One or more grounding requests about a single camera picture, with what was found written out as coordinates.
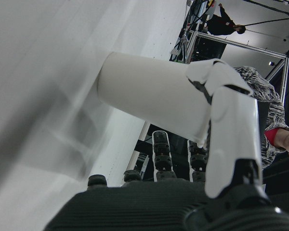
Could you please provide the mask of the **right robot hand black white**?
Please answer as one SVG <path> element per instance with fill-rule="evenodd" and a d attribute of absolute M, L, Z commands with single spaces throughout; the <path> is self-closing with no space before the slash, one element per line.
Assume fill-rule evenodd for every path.
<path fill-rule="evenodd" d="M 217 197 L 204 191 L 208 177 L 192 183 L 174 178 L 158 183 L 135 181 L 121 188 L 98 188 L 76 194 L 46 226 L 48 231 L 289 231 L 289 214 L 278 211 L 260 189 L 255 160 L 246 141 L 246 122 L 235 135 L 215 134 L 211 126 L 206 172 L 221 182 Z"/>

